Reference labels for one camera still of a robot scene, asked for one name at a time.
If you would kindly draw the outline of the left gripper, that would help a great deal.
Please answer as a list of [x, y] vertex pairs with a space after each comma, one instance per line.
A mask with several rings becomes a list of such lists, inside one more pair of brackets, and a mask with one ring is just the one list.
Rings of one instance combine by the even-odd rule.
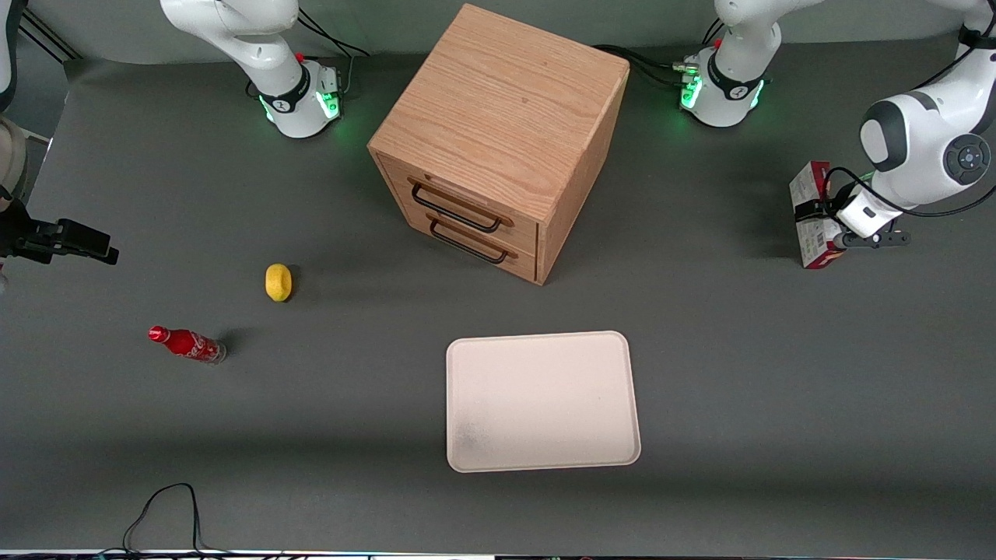
[[903, 215], [901, 210], [886, 205], [864, 187], [855, 187], [840, 210], [835, 201], [818, 198], [794, 206], [794, 223], [810, 220], [832, 220], [839, 226], [843, 223], [847, 231], [832, 238], [833, 250], [854, 248], [876, 250], [910, 245], [912, 237], [909, 233], [879, 232], [901, 215]]

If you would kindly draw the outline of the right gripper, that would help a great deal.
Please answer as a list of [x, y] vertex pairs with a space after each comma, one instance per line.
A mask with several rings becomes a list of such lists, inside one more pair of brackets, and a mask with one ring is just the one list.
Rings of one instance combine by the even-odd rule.
[[[19, 239], [31, 234], [31, 251], [21, 253]], [[1, 258], [21, 257], [50, 264], [54, 256], [77, 256], [116, 265], [120, 251], [110, 245], [110, 235], [71, 219], [56, 222], [32, 219], [20, 199], [1, 199]]]

